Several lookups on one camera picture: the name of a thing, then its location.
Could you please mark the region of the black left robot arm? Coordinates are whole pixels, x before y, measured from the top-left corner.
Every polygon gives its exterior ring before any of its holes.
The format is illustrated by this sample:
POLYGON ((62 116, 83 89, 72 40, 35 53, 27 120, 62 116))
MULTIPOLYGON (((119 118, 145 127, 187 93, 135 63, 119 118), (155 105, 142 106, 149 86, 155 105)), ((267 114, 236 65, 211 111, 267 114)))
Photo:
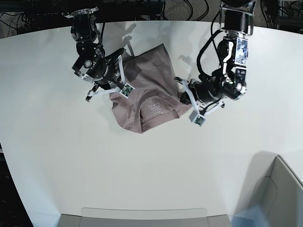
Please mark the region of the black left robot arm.
POLYGON ((218 103, 220 99, 239 99, 247 89, 247 36, 253 34, 253 16, 256 2, 254 0, 223 0, 216 14, 220 18, 220 28, 211 31, 211 36, 200 50, 196 65, 199 80, 192 79, 188 88, 194 100, 201 103, 218 103), (226 35, 214 44, 214 39, 220 33, 226 35), (210 44, 219 60, 219 68, 208 75, 204 72, 201 58, 210 44))

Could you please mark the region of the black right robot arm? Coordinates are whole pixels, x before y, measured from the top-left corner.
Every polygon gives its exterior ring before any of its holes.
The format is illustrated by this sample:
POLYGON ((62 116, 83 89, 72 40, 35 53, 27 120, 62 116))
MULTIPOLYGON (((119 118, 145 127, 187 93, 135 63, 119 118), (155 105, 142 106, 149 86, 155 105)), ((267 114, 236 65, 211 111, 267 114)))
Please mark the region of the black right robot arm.
POLYGON ((125 49, 119 48, 106 56, 103 46, 105 26, 102 26, 102 30, 97 29, 94 15, 96 11, 98 7, 78 9, 66 16, 73 18, 71 36, 76 42, 79 55, 72 69, 76 76, 97 88, 110 89, 112 84, 123 88, 125 83, 118 74, 116 63, 125 49))

